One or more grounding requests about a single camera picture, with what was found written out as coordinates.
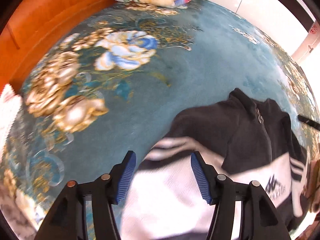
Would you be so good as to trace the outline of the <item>black and white fleece jacket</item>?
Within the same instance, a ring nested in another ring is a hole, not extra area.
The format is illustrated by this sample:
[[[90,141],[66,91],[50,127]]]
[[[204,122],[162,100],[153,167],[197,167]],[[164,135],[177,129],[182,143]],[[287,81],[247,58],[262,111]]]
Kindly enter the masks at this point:
[[[290,116],[239,89],[185,109],[133,175],[122,239],[289,239],[307,153]]]

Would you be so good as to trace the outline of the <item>pink beige plush blanket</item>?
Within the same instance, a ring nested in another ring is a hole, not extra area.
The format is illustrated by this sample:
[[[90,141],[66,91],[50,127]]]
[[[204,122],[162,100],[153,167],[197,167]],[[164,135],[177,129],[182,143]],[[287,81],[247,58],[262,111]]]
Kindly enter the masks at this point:
[[[300,194],[300,205],[303,217],[307,212],[319,213],[319,160],[312,160],[308,156],[307,173],[303,191]]]

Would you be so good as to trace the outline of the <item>white pink knitted cloth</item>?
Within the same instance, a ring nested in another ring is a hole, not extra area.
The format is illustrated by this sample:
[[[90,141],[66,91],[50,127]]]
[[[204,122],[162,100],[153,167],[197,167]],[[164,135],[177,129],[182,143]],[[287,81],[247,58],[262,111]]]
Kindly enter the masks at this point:
[[[16,119],[16,116],[21,108],[21,105],[22,105],[21,96],[18,94],[15,94],[12,86],[7,83],[1,92],[1,107],[0,107],[1,154],[3,154],[7,137]]]

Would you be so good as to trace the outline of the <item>teal floral bed blanket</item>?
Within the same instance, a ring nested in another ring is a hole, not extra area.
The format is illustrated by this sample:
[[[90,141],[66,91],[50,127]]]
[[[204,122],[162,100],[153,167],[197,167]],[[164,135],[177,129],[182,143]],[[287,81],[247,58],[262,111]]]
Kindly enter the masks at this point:
[[[22,105],[1,154],[1,239],[36,239],[70,180],[95,181],[128,151],[134,175],[180,112],[235,89],[274,100],[307,160],[316,156],[319,131],[297,119],[319,121],[302,69],[241,16],[206,0],[116,3],[79,23],[14,90]],[[317,217],[296,218],[290,239]]]

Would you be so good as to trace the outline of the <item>orange wooden headboard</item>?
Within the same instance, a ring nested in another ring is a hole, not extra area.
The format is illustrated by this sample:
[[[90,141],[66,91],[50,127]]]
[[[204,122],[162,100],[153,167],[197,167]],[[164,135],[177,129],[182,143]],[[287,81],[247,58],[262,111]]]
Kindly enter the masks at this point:
[[[22,0],[1,33],[1,81],[19,91],[41,57],[114,0]]]

